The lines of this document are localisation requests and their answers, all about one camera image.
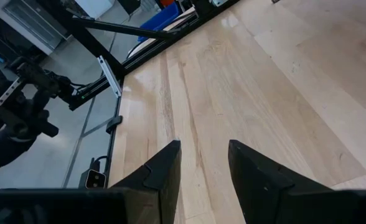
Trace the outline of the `person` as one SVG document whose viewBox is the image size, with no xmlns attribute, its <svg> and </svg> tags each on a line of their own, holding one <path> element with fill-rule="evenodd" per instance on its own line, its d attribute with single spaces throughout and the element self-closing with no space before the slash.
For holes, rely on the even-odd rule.
<svg viewBox="0 0 366 224">
<path fill-rule="evenodd" d="M 11 85 L 11 81 L 4 76 L 1 70 L 0 82 L 7 87 Z M 40 95 L 39 92 L 37 92 L 33 100 L 28 100 L 26 102 L 27 108 L 25 110 L 25 116 L 36 116 L 38 119 L 47 119 L 49 117 L 49 111 L 42 110 L 38 112 L 34 108 L 41 103 L 45 103 L 46 100 L 49 101 L 49 99 L 49 97 Z M 36 129 L 29 129 L 28 132 L 22 136 L 13 134 L 11 129 L 7 127 L 0 130 L 0 168 L 15 161 L 19 156 L 28 151 L 40 134 L 41 132 Z"/>
</svg>

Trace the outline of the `black table edge clip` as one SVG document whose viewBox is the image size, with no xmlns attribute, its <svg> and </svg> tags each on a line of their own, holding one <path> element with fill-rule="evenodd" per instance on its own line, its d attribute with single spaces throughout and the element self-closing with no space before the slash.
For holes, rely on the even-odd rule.
<svg viewBox="0 0 366 224">
<path fill-rule="evenodd" d="M 106 125 L 106 132 L 111 134 L 116 127 L 123 122 L 123 116 L 118 115 L 112 118 Z"/>
</svg>

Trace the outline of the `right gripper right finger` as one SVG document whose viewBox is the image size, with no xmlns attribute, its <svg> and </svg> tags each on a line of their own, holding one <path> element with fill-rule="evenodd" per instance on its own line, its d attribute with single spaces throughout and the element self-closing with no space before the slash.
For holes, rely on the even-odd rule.
<svg viewBox="0 0 366 224">
<path fill-rule="evenodd" d="M 246 224 L 366 224 L 366 190 L 333 190 L 230 140 L 228 163 Z"/>
</svg>

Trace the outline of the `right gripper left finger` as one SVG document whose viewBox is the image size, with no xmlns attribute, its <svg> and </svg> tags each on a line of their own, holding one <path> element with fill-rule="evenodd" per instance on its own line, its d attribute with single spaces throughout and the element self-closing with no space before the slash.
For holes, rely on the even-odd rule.
<svg viewBox="0 0 366 224">
<path fill-rule="evenodd" d="M 181 143 L 104 189 L 0 189 L 0 224 L 173 224 Z"/>
</svg>

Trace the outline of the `black aluminium rig frame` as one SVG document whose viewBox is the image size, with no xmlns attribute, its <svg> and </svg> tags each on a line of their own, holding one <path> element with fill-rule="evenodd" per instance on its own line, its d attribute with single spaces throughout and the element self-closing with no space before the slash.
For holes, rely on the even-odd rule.
<svg viewBox="0 0 366 224">
<path fill-rule="evenodd" d="M 174 26 L 171 30 L 146 30 L 139 27 L 112 24 L 89 19 L 74 18 L 71 12 L 63 7 L 59 0 L 36 0 L 40 6 L 50 13 L 52 17 L 78 41 L 92 55 L 103 58 L 103 61 L 110 66 L 112 77 L 117 81 L 123 82 L 124 77 L 139 68 L 148 60 L 157 56 L 170 46 L 195 31 L 206 22 L 227 10 L 240 0 L 226 0 L 221 6 L 214 5 L 211 0 L 190 0 L 194 7 L 186 19 Z M 153 39 L 151 43 L 126 59 L 123 63 L 119 62 L 109 50 L 88 31 L 88 29 L 105 30 L 114 33 L 137 35 Z"/>
</svg>

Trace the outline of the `silver aluminium bracket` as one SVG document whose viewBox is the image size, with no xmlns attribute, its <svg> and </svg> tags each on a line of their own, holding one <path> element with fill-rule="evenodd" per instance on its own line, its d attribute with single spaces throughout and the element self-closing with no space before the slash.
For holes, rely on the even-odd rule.
<svg viewBox="0 0 366 224">
<path fill-rule="evenodd" d="M 106 77 L 106 79 L 108 80 L 108 83 L 110 84 L 110 87 L 113 90 L 115 96 L 117 98 L 120 98 L 122 89 L 120 87 L 118 80 L 115 77 L 115 74 L 113 73 L 111 67 L 109 66 L 107 60 L 105 60 L 102 55 L 100 55 L 97 59 L 98 59 L 101 69 L 103 70 L 103 74 Z"/>
</svg>

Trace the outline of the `blue plastic bin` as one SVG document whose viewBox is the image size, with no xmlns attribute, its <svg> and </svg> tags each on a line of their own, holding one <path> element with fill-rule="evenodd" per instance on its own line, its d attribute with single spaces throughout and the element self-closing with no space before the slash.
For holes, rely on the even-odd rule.
<svg viewBox="0 0 366 224">
<path fill-rule="evenodd" d="M 161 12 L 150 18 L 140 26 L 141 29 L 147 30 L 163 30 L 173 22 L 181 14 L 178 3 L 173 1 L 170 5 L 165 7 Z"/>
</svg>

